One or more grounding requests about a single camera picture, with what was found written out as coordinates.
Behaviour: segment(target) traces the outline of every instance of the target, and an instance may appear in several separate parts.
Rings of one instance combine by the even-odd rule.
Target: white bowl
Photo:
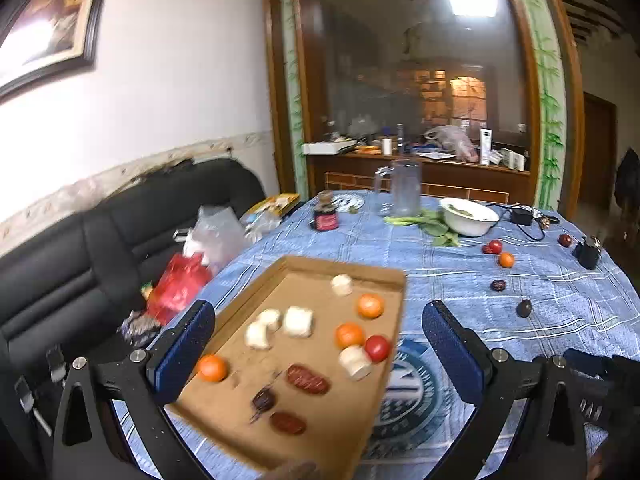
[[[471,213],[473,217],[452,210],[452,206]],[[452,231],[465,236],[483,236],[500,219],[495,211],[471,200],[443,198],[440,200],[440,207],[444,211],[445,224]]]

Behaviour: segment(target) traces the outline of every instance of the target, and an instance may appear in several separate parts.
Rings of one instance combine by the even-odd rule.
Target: mirror
[[[319,0],[328,120],[413,142],[444,124],[529,149],[524,60],[509,0]]]

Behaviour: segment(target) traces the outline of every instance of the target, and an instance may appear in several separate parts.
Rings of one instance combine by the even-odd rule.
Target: blue gripper pad
[[[175,328],[166,330],[151,347],[146,379],[156,402],[175,402],[216,327],[216,313],[207,301],[196,301]]]
[[[491,368],[486,370],[484,367],[483,370],[471,354],[472,349],[467,346],[469,343],[477,345],[479,342],[486,349],[478,336],[472,330],[462,328],[440,300],[431,301],[424,307],[422,330],[460,398],[475,406],[480,404],[484,386],[491,375]],[[470,334],[475,336],[477,341],[469,341],[472,339]]]

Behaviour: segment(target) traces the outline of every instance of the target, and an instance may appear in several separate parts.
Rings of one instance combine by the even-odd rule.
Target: floral wallpaper trim
[[[302,200],[308,200],[306,159],[302,152],[304,141],[302,123],[302,99],[298,77],[298,53],[296,51],[296,22],[293,0],[281,0],[282,41],[284,45],[284,72],[287,75],[287,105],[289,107],[289,128],[293,169],[296,176],[296,191]]]
[[[240,152],[270,142],[271,132],[256,132],[205,140],[127,162],[79,180],[70,186],[62,187],[55,193],[38,200],[28,208],[0,222],[0,256],[7,254],[63,218],[78,211],[91,209],[108,196],[135,186],[138,177],[144,173],[166,166],[174,166],[190,158],[196,162],[204,162],[224,155],[228,148]]]
[[[534,205],[558,209],[566,147],[566,90],[560,45],[546,0],[520,0],[527,10],[540,82],[540,169]]]

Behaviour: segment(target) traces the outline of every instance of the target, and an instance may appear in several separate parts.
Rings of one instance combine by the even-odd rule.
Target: pitcher handle
[[[383,166],[376,170],[374,179],[374,199],[376,200],[377,213],[380,216],[389,216],[393,207],[392,201],[380,202],[380,190],[382,189],[382,178],[393,171],[393,168]]]

